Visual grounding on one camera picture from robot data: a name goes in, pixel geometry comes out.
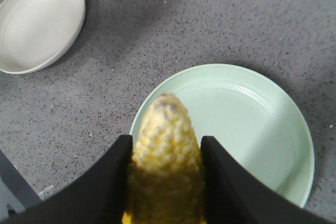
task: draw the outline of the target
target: gray countertop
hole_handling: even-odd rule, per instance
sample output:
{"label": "gray countertop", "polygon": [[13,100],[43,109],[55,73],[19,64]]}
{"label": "gray countertop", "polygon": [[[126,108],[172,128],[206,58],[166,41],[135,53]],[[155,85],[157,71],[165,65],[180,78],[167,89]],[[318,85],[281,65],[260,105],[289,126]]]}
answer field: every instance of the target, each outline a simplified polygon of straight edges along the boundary
{"label": "gray countertop", "polygon": [[41,198],[128,133],[146,96],[204,63],[256,70],[309,125],[308,210],[336,222],[336,0],[86,0],[70,50],[41,71],[0,72],[0,149]]}

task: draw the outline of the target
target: mint green plate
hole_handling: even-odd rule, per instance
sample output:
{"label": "mint green plate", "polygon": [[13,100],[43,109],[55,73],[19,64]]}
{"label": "mint green plate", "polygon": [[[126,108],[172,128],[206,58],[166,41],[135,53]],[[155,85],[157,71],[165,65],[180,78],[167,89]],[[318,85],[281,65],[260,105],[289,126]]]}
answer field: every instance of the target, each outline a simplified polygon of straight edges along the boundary
{"label": "mint green plate", "polygon": [[303,207],[314,172],[309,129],[293,100],[252,70],[225,64],[183,70],[155,88],[140,107],[130,134],[138,140],[142,118],[160,94],[174,93],[188,108],[198,141],[217,138],[249,172]]}

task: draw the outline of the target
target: ceramic dish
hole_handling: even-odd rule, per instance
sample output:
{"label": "ceramic dish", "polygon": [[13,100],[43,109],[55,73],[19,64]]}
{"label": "ceramic dish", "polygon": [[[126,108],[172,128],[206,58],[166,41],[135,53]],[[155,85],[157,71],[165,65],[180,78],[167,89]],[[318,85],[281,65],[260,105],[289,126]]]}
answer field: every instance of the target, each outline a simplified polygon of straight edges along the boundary
{"label": "ceramic dish", "polygon": [[0,5],[0,70],[29,73],[59,59],[74,43],[85,0],[4,0]]}
{"label": "ceramic dish", "polygon": [[188,108],[199,141],[215,136],[265,185],[305,205],[313,180],[313,145],[300,110],[283,89],[238,66],[186,69],[162,82],[143,102],[130,132],[135,142],[144,113],[165,92],[177,95]]}

